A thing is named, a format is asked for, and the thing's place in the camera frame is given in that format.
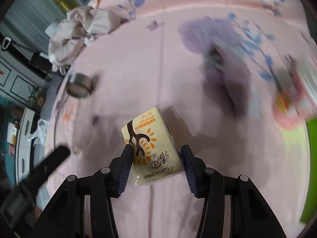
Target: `crumpled fabric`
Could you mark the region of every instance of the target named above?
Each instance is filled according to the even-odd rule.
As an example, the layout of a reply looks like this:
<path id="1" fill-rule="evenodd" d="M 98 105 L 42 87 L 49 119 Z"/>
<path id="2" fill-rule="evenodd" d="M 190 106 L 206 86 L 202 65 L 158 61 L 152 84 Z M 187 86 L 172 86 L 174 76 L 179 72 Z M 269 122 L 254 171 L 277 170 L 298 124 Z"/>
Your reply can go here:
<path id="1" fill-rule="evenodd" d="M 72 64 L 86 46 L 97 37 L 107 35 L 121 24 L 110 10 L 80 6 L 67 13 L 49 42 L 49 59 L 53 71 Z"/>

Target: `metal screw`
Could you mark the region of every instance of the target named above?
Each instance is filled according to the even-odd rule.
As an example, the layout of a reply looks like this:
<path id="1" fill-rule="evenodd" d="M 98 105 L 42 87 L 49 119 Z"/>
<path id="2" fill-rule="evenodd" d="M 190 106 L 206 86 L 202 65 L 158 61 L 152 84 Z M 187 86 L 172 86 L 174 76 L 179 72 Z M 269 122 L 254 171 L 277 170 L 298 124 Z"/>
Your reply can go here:
<path id="1" fill-rule="evenodd" d="M 207 167 L 207 168 L 205 169 L 205 172 L 206 172 L 207 174 L 213 174 L 213 173 L 215 172 L 215 170 L 212 169 L 211 167 Z"/>
<path id="2" fill-rule="evenodd" d="M 107 173 L 110 172 L 110 168 L 109 168 L 109 167 L 102 168 L 102 169 L 101 169 L 101 172 L 102 172 L 103 174 L 107 174 Z"/>
<path id="3" fill-rule="evenodd" d="M 76 177 L 73 175 L 67 177 L 67 181 L 74 181 L 75 179 L 76 179 Z"/>
<path id="4" fill-rule="evenodd" d="M 248 176 L 245 176 L 245 175 L 241 175 L 241 176 L 240 176 L 240 179 L 241 179 L 242 181 L 247 181 L 247 180 L 249 180 L 249 177 L 248 177 Z"/>

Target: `roll of tape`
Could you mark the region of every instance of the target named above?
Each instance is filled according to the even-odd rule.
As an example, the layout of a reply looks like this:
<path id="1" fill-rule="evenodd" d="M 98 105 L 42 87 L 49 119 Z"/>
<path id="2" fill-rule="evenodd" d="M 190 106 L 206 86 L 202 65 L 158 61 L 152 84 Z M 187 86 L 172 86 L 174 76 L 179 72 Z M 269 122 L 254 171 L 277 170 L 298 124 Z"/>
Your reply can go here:
<path id="1" fill-rule="evenodd" d="M 92 90 L 91 78 L 81 73 L 73 73 L 66 84 L 67 94 L 76 98 L 85 98 L 91 94 Z"/>

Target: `black handle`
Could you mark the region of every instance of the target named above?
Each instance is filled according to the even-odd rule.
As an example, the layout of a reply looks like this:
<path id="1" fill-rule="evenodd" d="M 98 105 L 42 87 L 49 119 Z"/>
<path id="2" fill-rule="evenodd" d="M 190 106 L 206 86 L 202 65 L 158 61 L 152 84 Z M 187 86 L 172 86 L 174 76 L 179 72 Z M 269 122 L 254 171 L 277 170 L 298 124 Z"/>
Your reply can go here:
<path id="1" fill-rule="evenodd" d="M 25 128 L 25 134 L 24 134 L 25 136 L 26 136 L 26 133 L 28 132 L 28 126 L 29 126 L 29 121 L 26 122 L 26 128 Z"/>

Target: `plastic bag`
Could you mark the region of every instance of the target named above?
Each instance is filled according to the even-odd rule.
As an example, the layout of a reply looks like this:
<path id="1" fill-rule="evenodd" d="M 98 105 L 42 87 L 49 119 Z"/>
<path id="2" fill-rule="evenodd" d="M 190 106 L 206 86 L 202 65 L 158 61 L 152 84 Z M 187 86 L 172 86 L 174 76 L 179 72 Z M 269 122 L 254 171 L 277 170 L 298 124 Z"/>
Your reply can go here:
<path id="1" fill-rule="evenodd" d="M 45 146 L 46 133 L 49 125 L 49 121 L 43 119 L 38 120 L 36 131 L 28 138 L 29 141 L 35 139 L 33 146 L 35 146 L 35 144 L 42 144 Z"/>

